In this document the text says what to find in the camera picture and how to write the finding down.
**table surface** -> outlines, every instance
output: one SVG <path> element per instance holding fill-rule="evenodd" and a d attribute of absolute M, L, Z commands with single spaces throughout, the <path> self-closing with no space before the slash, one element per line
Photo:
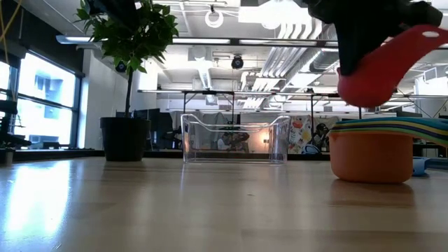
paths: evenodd
<path fill-rule="evenodd" d="M 329 162 L 0 168 L 0 251 L 448 251 L 448 173 L 346 183 Z"/>

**colorful poster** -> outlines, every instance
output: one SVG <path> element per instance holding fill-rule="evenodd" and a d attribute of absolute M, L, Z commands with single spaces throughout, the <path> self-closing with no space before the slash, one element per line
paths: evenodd
<path fill-rule="evenodd" d="M 311 116 L 291 117 L 288 153 L 302 154 L 302 149 L 312 140 Z"/>

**black plant pot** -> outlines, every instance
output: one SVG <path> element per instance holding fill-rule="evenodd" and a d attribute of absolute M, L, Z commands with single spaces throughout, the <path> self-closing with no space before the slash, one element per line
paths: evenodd
<path fill-rule="evenodd" d="M 150 121 L 133 118 L 101 118 L 107 161 L 140 161 L 150 130 Z"/>

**desk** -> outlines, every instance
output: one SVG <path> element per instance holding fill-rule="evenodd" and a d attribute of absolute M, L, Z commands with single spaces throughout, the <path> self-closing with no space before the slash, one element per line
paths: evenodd
<path fill-rule="evenodd" d="M 446 158 L 447 157 L 447 149 L 443 146 L 439 146 L 434 143 L 414 143 L 413 152 L 414 157 L 423 157 L 424 156 L 424 149 L 436 149 L 438 150 L 438 158 Z"/>

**window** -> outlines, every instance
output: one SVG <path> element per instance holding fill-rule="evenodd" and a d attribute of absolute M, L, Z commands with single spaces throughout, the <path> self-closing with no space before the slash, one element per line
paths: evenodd
<path fill-rule="evenodd" d="M 74 105 L 76 77 L 45 60 L 27 54 L 20 67 L 19 93 L 56 102 Z"/>
<path fill-rule="evenodd" d="M 53 141 L 75 146 L 79 83 L 74 74 L 27 53 L 20 64 L 14 134 L 33 144 Z"/>
<path fill-rule="evenodd" d="M 0 62 L 0 88 L 8 89 L 10 67 Z"/>
<path fill-rule="evenodd" d="M 25 135 L 32 143 L 58 141 L 70 144 L 72 111 L 19 99 L 15 134 Z"/>

